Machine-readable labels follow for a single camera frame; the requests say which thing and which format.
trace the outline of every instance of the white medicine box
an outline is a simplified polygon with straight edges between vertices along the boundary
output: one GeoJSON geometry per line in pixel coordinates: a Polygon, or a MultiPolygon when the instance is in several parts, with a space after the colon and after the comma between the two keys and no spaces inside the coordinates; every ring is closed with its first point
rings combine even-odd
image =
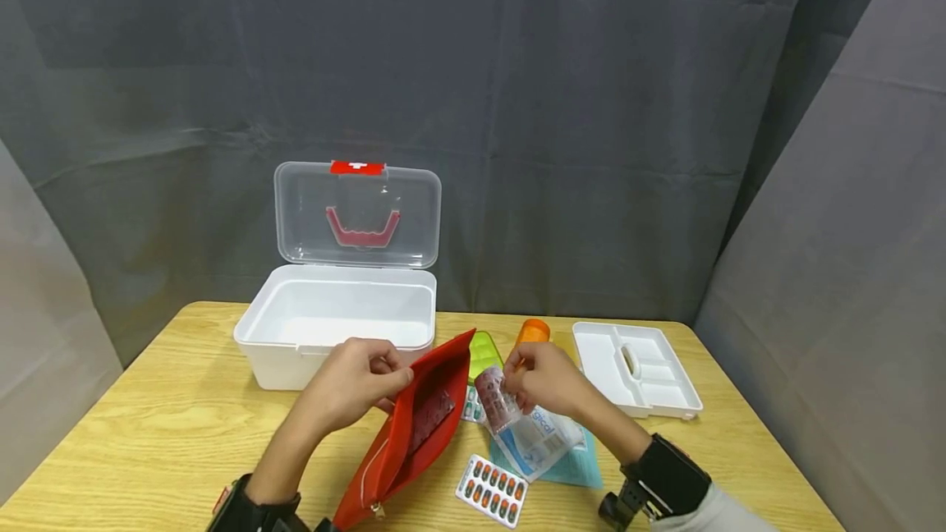
{"type": "Polygon", "coordinates": [[[301,390],[349,337],[387,339],[410,363],[434,345],[440,179],[383,164],[283,163],[273,176],[269,274],[234,328],[262,388],[301,390]]]}

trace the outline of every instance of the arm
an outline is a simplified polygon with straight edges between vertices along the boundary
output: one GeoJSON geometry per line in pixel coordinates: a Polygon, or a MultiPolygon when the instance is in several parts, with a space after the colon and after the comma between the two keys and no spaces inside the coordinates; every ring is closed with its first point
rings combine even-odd
{"type": "MultiPolygon", "coordinates": [[[[585,378],[565,351],[550,343],[525,343],[505,365],[506,389],[517,395],[523,411],[540,404],[584,425],[621,465],[641,462],[653,438],[585,378]],[[521,363],[524,368],[517,368],[521,363]]],[[[713,484],[691,513],[654,522],[654,532],[768,532],[755,517],[713,484]]]]}
{"type": "MultiPolygon", "coordinates": [[[[352,338],[335,347],[269,440],[253,474],[236,484],[234,497],[220,508],[208,530],[307,530],[295,508],[312,452],[325,435],[354,424],[372,406],[390,412],[393,397],[412,378],[388,341],[352,338]]],[[[316,529],[336,530],[329,520],[316,529]]]]}

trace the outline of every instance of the red pouch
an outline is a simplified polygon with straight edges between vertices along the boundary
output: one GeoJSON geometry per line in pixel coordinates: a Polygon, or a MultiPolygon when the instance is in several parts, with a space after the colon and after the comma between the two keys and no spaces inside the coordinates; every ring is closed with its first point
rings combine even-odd
{"type": "Polygon", "coordinates": [[[333,523],[339,530],[369,516],[380,515],[381,506],[405,484],[422,474],[441,455],[460,422],[466,400],[466,379],[471,367],[472,331],[458,335],[411,365],[415,377],[397,395],[394,412],[381,426],[355,477],[345,489],[333,523]],[[450,396],[454,408],[411,453],[411,434],[417,413],[431,397],[450,396]]]}

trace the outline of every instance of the red zipper pouch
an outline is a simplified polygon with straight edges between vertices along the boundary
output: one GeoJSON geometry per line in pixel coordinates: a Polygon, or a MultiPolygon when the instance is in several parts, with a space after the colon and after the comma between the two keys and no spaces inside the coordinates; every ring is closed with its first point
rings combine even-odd
{"type": "Polygon", "coordinates": [[[411,365],[415,377],[397,395],[394,412],[345,489],[333,519],[338,530],[349,530],[365,518],[383,515],[384,502],[420,476],[446,449],[466,400],[474,332],[471,329],[454,337],[411,365]]]}

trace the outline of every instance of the person's right hand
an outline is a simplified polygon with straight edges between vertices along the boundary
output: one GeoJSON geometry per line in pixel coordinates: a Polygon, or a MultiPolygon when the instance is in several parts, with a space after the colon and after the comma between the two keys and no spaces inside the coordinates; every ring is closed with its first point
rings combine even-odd
{"type": "Polygon", "coordinates": [[[516,395],[524,413],[531,413],[538,404],[581,421],[583,411],[606,402],[565,350],[553,343],[519,345],[506,360],[503,372],[506,390],[516,395]]]}

